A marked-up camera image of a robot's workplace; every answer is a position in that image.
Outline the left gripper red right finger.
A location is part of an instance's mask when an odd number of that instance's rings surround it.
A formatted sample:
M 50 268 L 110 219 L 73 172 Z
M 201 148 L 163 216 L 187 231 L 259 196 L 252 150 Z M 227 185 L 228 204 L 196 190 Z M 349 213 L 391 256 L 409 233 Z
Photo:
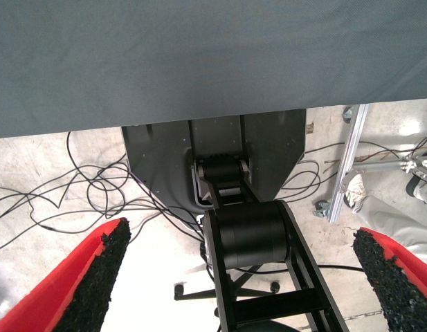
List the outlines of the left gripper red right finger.
M 427 331 L 427 264 L 394 239 L 369 228 L 353 249 L 373 288 L 389 331 Z

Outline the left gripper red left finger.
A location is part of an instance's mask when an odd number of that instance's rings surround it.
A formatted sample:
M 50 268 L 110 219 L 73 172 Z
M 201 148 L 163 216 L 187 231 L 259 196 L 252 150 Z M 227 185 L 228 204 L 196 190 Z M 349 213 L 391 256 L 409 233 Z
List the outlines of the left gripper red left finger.
M 98 226 L 0 319 L 0 331 L 100 331 L 130 239 L 125 218 Z

